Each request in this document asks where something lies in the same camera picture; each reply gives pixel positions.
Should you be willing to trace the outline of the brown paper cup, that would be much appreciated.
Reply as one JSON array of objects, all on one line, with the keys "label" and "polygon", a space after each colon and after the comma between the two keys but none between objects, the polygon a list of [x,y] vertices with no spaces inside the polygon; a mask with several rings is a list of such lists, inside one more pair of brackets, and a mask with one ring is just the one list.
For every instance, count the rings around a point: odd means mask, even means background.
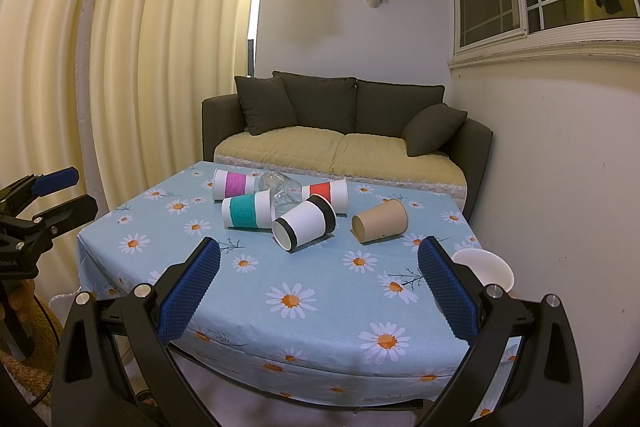
[{"label": "brown paper cup", "polygon": [[352,233],[361,244],[404,234],[408,225],[405,206],[394,198],[352,217]]}]

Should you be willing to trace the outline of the white cup teal sleeve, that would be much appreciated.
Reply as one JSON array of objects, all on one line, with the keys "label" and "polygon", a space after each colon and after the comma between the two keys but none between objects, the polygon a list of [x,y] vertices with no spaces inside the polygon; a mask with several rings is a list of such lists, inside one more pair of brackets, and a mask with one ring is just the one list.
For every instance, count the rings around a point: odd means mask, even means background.
[{"label": "white cup teal sleeve", "polygon": [[267,230],[274,220],[270,190],[225,198],[221,204],[226,228]]}]

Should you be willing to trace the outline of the white cup magenta sleeve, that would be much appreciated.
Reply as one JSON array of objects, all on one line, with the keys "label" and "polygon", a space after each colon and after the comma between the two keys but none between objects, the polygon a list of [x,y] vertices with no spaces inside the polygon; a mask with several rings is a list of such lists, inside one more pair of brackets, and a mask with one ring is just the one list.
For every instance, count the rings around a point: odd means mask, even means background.
[{"label": "white cup magenta sleeve", "polygon": [[217,168],[213,177],[213,198],[225,198],[253,194],[258,176]]}]

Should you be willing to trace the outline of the white cup black bands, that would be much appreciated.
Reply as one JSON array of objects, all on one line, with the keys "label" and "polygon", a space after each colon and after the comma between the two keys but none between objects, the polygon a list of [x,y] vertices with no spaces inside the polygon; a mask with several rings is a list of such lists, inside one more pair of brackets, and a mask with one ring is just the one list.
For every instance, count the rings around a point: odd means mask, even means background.
[{"label": "white cup black bands", "polygon": [[272,235],[288,253],[334,232],[336,213],[321,195],[312,194],[272,222]]}]

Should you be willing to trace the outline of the white cup red sleeve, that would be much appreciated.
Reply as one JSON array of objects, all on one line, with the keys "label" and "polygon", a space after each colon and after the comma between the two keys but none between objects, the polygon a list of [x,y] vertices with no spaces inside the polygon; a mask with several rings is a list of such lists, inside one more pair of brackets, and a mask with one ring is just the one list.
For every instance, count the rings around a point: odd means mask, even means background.
[{"label": "white cup red sleeve", "polygon": [[310,195],[324,197],[338,215],[346,215],[348,213],[348,184],[346,179],[303,185],[303,199],[307,199]]}]

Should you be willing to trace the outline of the woven wicker basket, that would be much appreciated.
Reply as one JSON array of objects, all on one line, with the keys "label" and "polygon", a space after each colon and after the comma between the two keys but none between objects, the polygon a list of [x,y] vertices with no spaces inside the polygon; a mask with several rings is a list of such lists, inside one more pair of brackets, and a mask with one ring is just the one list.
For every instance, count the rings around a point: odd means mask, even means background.
[{"label": "woven wicker basket", "polygon": [[35,282],[11,282],[8,306],[1,306],[1,317],[6,311],[15,312],[21,326],[34,342],[29,357],[17,360],[9,346],[1,340],[1,362],[9,371],[12,381],[28,403],[35,403],[38,412],[47,412],[51,406],[51,387],[58,347],[62,339],[62,326],[49,307],[35,295]]}]

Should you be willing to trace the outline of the white ceramic mug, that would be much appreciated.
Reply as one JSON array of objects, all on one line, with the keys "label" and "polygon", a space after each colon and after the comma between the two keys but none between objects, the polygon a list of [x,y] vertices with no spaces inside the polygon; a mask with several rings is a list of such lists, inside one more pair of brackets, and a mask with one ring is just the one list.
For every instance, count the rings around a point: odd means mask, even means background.
[{"label": "white ceramic mug", "polygon": [[497,284],[507,293],[513,289],[515,277],[510,265],[491,251],[463,248],[452,255],[452,260],[470,268],[484,286]]}]

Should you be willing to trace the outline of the blue daisy tablecloth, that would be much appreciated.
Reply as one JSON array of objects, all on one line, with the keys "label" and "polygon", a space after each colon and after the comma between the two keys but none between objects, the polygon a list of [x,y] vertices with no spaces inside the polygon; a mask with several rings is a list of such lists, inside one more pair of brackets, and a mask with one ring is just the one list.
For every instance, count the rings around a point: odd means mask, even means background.
[{"label": "blue daisy tablecloth", "polygon": [[416,253],[427,236],[451,254],[477,245],[449,196],[351,183],[351,213],[398,199],[407,231],[363,245],[341,217],[332,235],[288,253],[268,231],[224,226],[215,171],[200,161],[83,229],[82,287],[99,298],[125,295],[211,237],[220,269],[182,351],[234,381],[314,404],[373,407],[444,390],[468,346],[437,309]]}]

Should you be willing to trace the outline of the clear plastic bottle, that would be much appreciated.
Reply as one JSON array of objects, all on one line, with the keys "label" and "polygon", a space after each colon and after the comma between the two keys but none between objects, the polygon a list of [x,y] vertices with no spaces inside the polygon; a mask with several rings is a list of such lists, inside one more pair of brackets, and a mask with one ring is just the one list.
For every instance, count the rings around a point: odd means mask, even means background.
[{"label": "clear plastic bottle", "polygon": [[265,171],[260,175],[258,191],[266,190],[270,191],[271,206],[277,218],[303,200],[302,184],[282,172]]}]

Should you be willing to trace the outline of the cream pleated curtain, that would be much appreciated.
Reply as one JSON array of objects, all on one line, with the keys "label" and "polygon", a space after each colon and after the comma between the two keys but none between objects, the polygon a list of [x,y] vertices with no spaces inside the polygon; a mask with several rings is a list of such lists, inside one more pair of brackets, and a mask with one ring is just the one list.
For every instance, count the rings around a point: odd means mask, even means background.
[{"label": "cream pleated curtain", "polygon": [[1,0],[1,179],[73,166],[112,209],[201,155],[250,0]]}]

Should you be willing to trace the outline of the yellow quilted sofa cover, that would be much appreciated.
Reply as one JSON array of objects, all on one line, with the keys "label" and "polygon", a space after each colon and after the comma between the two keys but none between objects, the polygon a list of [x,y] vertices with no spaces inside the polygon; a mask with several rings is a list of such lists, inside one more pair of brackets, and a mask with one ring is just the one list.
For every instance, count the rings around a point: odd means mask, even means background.
[{"label": "yellow quilted sofa cover", "polygon": [[214,161],[444,193],[460,209],[469,195],[462,169],[447,155],[410,157],[403,139],[375,134],[299,126],[260,135],[243,131],[215,147]]}]

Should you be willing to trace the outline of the left dark throw pillow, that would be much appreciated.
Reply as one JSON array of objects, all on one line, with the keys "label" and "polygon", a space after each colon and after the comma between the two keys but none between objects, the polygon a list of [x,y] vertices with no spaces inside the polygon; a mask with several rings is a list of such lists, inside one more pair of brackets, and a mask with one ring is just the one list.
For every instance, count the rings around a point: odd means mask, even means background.
[{"label": "left dark throw pillow", "polygon": [[251,135],[294,127],[297,117],[280,76],[235,76],[236,93]]}]

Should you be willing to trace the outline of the dark throw pillow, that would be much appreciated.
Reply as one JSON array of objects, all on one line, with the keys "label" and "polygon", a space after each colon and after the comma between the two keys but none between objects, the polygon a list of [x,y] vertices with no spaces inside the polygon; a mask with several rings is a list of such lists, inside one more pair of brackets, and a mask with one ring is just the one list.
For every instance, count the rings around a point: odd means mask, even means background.
[{"label": "dark throw pillow", "polygon": [[465,123],[468,113],[445,103],[430,105],[416,114],[402,132],[407,155],[416,157],[434,153]]},{"label": "dark throw pillow", "polygon": [[280,76],[235,76],[236,93],[251,135],[294,127],[297,117]]}]

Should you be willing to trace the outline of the right dark throw pillow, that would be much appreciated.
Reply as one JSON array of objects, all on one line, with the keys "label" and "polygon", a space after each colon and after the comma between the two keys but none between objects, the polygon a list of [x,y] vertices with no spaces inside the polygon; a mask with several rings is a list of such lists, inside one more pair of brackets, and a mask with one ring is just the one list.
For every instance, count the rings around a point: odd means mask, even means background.
[{"label": "right dark throw pillow", "polygon": [[407,155],[416,157],[434,153],[465,123],[468,113],[445,103],[430,105],[416,114],[402,132]]}]

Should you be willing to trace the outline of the dark grey sofa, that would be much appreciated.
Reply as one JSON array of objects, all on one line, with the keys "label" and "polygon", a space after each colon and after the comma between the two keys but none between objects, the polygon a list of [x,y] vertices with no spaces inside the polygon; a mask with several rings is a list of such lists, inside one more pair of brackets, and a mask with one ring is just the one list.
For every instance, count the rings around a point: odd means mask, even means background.
[{"label": "dark grey sofa", "polygon": [[[273,76],[283,80],[296,113],[296,126],[343,134],[365,133],[402,139],[402,132],[416,114],[430,105],[445,103],[445,88],[441,84],[420,86],[350,76],[326,78],[280,70],[273,72]],[[248,129],[236,91],[203,101],[205,160],[214,161],[215,147],[243,131]],[[456,133],[434,152],[447,155],[463,171],[469,195],[464,207],[458,208],[465,218],[472,217],[480,195],[493,137],[488,127],[468,116]]]}]

